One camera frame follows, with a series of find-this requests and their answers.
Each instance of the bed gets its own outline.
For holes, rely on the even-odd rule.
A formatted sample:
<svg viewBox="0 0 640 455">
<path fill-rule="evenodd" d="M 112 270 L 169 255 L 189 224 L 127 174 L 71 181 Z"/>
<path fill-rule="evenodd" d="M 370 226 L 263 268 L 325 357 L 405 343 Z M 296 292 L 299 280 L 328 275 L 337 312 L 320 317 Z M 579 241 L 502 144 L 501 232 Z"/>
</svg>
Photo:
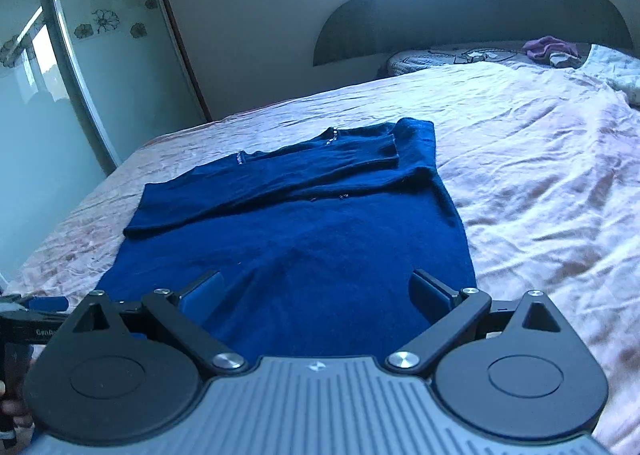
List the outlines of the bed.
<svg viewBox="0 0 640 455">
<path fill-rule="evenodd" d="M 443 66 L 286 101 L 165 135 L 133 154 L 31 256 L 9 291 L 75 305 L 113 263 L 145 183 L 244 149 L 270 151 L 403 116 L 432 120 L 440 176 L 478 287 L 547 292 L 609 377 L 595 436 L 640 445 L 640 114 L 580 70 Z"/>
</svg>

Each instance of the curved headboard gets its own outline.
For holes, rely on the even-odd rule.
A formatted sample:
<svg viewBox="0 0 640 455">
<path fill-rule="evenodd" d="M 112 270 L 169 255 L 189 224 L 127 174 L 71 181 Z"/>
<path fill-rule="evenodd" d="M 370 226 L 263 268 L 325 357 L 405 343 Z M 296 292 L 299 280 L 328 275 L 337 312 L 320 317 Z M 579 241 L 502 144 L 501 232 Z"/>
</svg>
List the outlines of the curved headboard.
<svg viewBox="0 0 640 455">
<path fill-rule="evenodd" d="M 558 38 L 633 46 L 609 0 L 349 0 L 325 22 L 314 65 L 434 45 Z"/>
</svg>

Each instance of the white logo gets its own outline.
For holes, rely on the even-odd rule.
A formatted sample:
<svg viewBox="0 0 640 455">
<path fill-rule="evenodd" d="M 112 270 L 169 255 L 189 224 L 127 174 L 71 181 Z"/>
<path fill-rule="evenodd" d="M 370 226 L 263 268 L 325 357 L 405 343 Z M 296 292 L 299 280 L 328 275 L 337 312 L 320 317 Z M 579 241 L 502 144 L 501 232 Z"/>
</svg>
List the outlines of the white logo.
<svg viewBox="0 0 640 455">
<path fill-rule="evenodd" d="M 322 361 L 314 361 L 310 365 L 307 365 L 307 368 L 309 370 L 313 370 L 314 372 L 320 372 L 326 368 L 326 364 L 324 364 Z"/>
</svg>

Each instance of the purple cloth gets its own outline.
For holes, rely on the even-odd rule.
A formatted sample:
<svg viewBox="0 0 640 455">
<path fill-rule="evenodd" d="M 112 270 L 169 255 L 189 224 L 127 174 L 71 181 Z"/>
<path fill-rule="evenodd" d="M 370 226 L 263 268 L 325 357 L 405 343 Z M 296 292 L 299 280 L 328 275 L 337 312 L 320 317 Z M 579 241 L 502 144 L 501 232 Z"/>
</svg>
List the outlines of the purple cloth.
<svg viewBox="0 0 640 455">
<path fill-rule="evenodd" d="M 527 56 L 533 61 L 544 63 L 549 63 L 549 56 L 553 52 L 564 52 L 576 58 L 580 57 L 578 47 L 576 47 L 574 43 L 567 43 L 553 36 L 545 36 L 538 40 L 527 41 L 522 50 L 526 50 Z"/>
</svg>

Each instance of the silver screw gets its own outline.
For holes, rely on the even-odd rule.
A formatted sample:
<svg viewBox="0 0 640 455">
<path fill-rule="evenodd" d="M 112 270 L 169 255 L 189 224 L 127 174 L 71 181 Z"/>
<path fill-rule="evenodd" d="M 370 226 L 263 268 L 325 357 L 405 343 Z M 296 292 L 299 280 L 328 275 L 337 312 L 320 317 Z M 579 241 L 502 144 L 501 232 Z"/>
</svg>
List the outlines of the silver screw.
<svg viewBox="0 0 640 455">
<path fill-rule="evenodd" d="M 420 358 L 413 352 L 394 352 L 386 360 L 398 369 L 412 369 L 420 363 Z"/>
<path fill-rule="evenodd" d="M 223 370 L 237 370 L 245 363 L 244 358 L 235 352 L 223 352 L 213 358 L 213 364 Z"/>
</svg>

